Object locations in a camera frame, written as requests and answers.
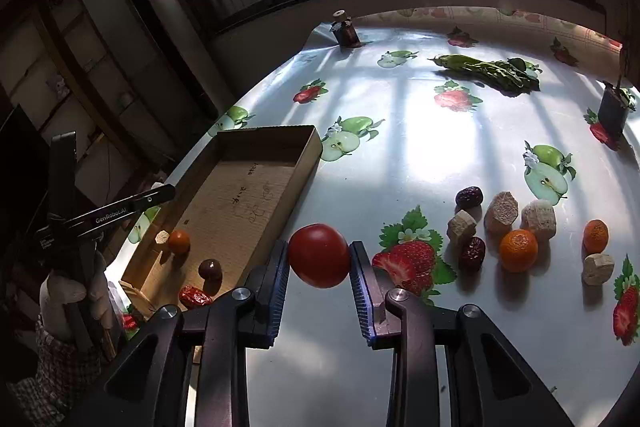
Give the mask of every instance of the dark red date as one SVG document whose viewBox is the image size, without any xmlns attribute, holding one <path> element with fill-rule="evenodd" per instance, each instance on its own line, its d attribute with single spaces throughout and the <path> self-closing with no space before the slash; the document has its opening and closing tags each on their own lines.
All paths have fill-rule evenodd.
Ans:
<svg viewBox="0 0 640 427">
<path fill-rule="evenodd" d="M 183 286 L 178 297 L 181 304 L 188 310 L 211 304 L 211 298 L 204 291 L 194 286 Z"/>
</svg>

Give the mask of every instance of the checkered sleeve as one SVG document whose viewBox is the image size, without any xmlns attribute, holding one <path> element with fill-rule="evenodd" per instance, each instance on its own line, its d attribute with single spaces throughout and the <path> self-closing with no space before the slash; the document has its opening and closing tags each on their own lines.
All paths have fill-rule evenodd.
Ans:
<svg viewBox="0 0 640 427">
<path fill-rule="evenodd" d="M 100 374 L 100 354 L 92 348 L 80 353 L 76 346 L 52 337 L 36 325 L 38 369 L 34 378 L 8 384 L 18 405 L 34 427 L 58 425 L 76 399 Z"/>
</svg>

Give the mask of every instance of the table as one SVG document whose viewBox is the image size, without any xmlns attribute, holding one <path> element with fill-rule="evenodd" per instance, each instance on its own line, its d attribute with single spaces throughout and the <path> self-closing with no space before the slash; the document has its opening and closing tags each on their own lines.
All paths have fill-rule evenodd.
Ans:
<svg viewBox="0 0 640 427">
<path fill-rule="evenodd" d="M 442 259 L 456 270 L 446 237 L 456 193 L 481 187 L 484 212 L 497 192 L 509 190 L 522 209 L 536 199 L 524 179 L 525 140 L 572 153 L 577 176 L 566 176 L 566 198 L 555 206 L 558 233 L 541 248 L 536 265 L 526 274 L 505 273 L 496 241 L 487 241 L 478 276 L 435 285 L 440 295 L 431 298 L 449 309 L 478 304 L 555 388 L 571 420 L 597 425 L 640 359 L 640 343 L 623 346 L 612 331 L 614 279 L 627 253 L 640 273 L 640 120 L 630 115 L 614 151 L 583 117 L 588 108 L 597 113 L 601 81 L 616 81 L 620 45 L 567 22 L 489 8 L 400 10 L 354 24 L 365 46 L 341 49 L 329 26 L 318 26 L 304 49 L 242 97 L 236 106 L 244 110 L 223 116 L 167 181 L 177 182 L 222 128 L 314 124 L 324 137 L 338 117 L 342 123 L 366 117 L 346 122 L 360 133 L 356 148 L 343 142 L 338 152 L 323 153 L 283 238 L 326 223 L 349 243 L 363 241 L 372 257 L 382 250 L 381 229 L 420 205 L 425 229 L 444 238 Z M 506 97 L 447 73 L 430 60 L 441 54 L 521 57 L 540 65 L 541 90 Z M 582 230 L 596 218 L 609 227 L 605 252 L 616 268 L 602 287 L 587 287 L 580 279 Z M 477 235 L 486 238 L 481 222 Z M 131 248 L 125 245 L 108 269 L 111 280 L 122 273 L 118 266 L 126 265 Z M 391 362 L 391 352 L 366 346 L 348 279 L 319 290 L 292 273 L 274 347 L 247 353 L 252 426 L 383 426 Z M 446 425 L 446 412 L 443 417 Z"/>
</svg>

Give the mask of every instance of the cardboard box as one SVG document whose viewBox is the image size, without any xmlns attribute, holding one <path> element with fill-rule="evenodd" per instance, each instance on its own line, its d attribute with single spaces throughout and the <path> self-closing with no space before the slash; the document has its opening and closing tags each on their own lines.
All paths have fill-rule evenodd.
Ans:
<svg viewBox="0 0 640 427">
<path fill-rule="evenodd" d="M 203 288 L 198 266 L 210 258 L 223 270 L 217 295 L 244 282 L 267 260 L 321 152 L 312 125 L 219 132 L 149 226 L 124 271 L 123 289 L 155 308 L 178 305 L 180 288 Z M 189 234 L 187 255 L 156 245 L 158 232 L 174 229 Z"/>
</svg>

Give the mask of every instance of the hand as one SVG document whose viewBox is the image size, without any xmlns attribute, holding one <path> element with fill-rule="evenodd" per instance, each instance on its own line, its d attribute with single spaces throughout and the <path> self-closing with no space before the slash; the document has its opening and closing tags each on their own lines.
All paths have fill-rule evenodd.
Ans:
<svg viewBox="0 0 640 427">
<path fill-rule="evenodd" d="M 95 274 L 89 285 L 89 300 L 92 317 L 100 320 L 104 328 L 110 329 L 113 326 L 113 313 L 104 268 L 104 258 L 97 253 Z M 86 288 L 81 283 L 51 272 L 40 286 L 40 315 L 44 329 L 59 341 L 72 341 L 74 335 L 66 320 L 63 305 L 79 302 L 85 296 Z"/>
</svg>

